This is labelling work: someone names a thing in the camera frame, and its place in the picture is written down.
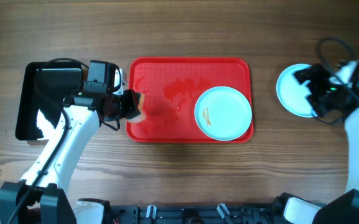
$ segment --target wooden table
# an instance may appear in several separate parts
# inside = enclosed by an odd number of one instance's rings
[[[277,99],[276,80],[289,65],[316,63],[322,37],[344,39],[359,54],[359,1],[44,1],[0,0],[0,186],[18,180],[43,148],[14,136],[28,63],[71,57],[128,70],[142,56],[219,56],[251,67],[250,141],[139,144],[124,128],[102,126],[73,174],[70,202],[214,205],[269,202],[289,192],[326,203],[343,194],[343,127],[290,114]]]

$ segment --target table surface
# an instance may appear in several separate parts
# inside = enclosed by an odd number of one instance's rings
[[[359,1],[45,1],[0,0],[0,186],[18,180],[43,148],[14,136],[28,63],[97,59],[128,71],[138,57],[207,56],[241,57],[250,66],[251,140],[140,144],[124,128],[102,126],[75,169],[70,202],[215,205],[269,202],[289,192],[327,203],[343,194],[342,125],[290,114],[277,99],[276,80],[289,65],[318,62],[314,47],[322,37],[344,39],[359,55]]]

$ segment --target tray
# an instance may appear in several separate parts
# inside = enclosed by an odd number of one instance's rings
[[[129,71],[129,88],[145,94],[146,120],[126,123],[127,135],[137,142],[243,143],[254,133],[232,141],[217,141],[197,126],[194,107],[199,96],[216,86],[240,91],[252,105],[247,64],[240,58],[143,57]]]

